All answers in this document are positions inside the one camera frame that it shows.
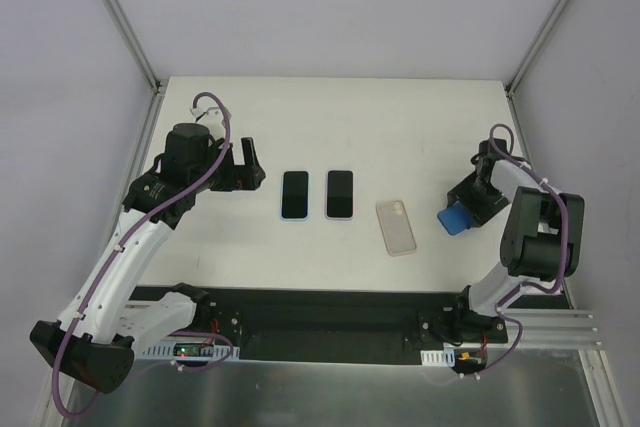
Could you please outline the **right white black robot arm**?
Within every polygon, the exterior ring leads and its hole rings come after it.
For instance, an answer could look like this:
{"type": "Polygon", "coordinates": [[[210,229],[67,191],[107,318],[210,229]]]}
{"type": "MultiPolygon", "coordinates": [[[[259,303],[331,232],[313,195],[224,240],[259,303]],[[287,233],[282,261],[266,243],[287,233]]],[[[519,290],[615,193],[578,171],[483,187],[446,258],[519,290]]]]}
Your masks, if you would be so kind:
{"type": "Polygon", "coordinates": [[[482,141],[472,165],[437,215],[445,231],[455,236],[484,226],[505,208],[509,214],[497,265],[466,286],[444,313],[446,327],[466,342],[496,327],[499,314],[523,294],[553,294],[573,275],[585,211],[581,196],[555,189],[523,159],[510,156],[504,139],[482,141]]]}

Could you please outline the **clear translucent phone case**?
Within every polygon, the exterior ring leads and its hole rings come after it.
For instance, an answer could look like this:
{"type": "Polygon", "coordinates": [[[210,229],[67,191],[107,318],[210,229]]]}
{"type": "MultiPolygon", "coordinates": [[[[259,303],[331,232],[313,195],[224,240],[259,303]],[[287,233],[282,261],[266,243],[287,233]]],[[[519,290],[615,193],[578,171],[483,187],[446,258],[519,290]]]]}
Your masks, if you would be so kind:
{"type": "Polygon", "coordinates": [[[416,251],[417,244],[402,201],[378,202],[376,214],[390,256],[408,255],[416,251]]]}

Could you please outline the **dark blue phone case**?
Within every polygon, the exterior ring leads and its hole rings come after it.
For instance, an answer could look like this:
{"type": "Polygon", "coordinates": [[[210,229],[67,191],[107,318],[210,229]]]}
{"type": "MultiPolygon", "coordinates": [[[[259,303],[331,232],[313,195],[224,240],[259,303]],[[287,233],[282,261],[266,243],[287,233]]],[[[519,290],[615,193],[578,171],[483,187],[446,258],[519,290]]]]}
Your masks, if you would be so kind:
{"type": "Polygon", "coordinates": [[[456,202],[437,214],[441,226],[450,236],[456,236],[474,227],[471,213],[460,202],[456,202]]]}

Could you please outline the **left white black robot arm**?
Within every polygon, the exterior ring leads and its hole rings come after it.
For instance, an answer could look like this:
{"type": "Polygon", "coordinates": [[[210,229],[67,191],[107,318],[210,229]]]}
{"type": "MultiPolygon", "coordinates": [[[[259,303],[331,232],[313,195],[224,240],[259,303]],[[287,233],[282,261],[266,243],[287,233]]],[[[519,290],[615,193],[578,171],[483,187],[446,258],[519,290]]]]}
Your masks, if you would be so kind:
{"type": "Polygon", "coordinates": [[[39,321],[30,341],[57,372],[108,394],[128,376],[135,358],[164,337],[184,330],[211,333],[210,295],[179,283],[132,316],[124,308],[160,246],[205,191],[255,191],[266,174],[254,141],[233,145],[199,123],[179,123],[163,152],[132,182],[112,238],[83,287],[54,321],[39,321]]]}

